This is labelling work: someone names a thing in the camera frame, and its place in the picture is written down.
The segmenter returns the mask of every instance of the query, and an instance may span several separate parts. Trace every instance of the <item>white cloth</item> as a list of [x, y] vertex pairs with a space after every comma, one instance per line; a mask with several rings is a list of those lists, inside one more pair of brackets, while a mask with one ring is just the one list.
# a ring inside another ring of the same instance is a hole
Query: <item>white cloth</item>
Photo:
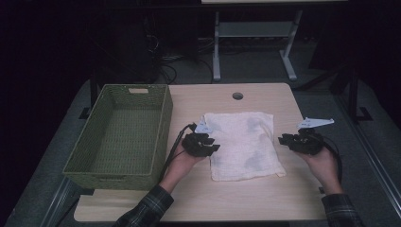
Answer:
[[209, 133], [220, 145], [210, 157], [214, 181], [286, 176], [273, 146], [273, 115], [262, 112], [207, 113]]

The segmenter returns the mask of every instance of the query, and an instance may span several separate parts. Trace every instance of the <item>green wicker basket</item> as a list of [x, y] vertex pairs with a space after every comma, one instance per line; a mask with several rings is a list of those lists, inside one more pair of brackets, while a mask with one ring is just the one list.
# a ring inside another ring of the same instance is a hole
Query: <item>green wicker basket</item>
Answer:
[[105, 85], [63, 174], [84, 188], [149, 190], [166, 160], [167, 85]]

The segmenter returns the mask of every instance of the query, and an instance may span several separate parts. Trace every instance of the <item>person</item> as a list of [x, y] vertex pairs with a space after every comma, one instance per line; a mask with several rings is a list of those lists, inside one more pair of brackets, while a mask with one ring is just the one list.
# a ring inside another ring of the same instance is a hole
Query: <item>person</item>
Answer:
[[[155, 185], [137, 206], [121, 216], [113, 227], [153, 226], [174, 202], [171, 192], [192, 167], [204, 157], [193, 157], [183, 151], [181, 144], [175, 150], [164, 178]], [[330, 227], [364, 226], [349, 197], [344, 193], [337, 176], [337, 162], [333, 154], [323, 148], [316, 155], [297, 153], [308, 164], [312, 174], [322, 184], [323, 206]]]

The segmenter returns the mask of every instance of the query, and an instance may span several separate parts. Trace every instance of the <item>human hand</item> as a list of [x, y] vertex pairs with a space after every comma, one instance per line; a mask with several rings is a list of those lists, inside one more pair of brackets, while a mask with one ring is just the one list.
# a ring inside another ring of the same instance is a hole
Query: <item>human hand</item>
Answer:
[[205, 157], [194, 157], [188, 154], [182, 146], [182, 141], [174, 151], [173, 157], [164, 178], [159, 183], [168, 193], [173, 191], [177, 183], [191, 171], [196, 163], [205, 159]]
[[316, 155], [295, 152], [309, 165], [310, 171], [322, 184], [326, 195], [344, 193], [337, 176], [337, 160], [327, 148]]

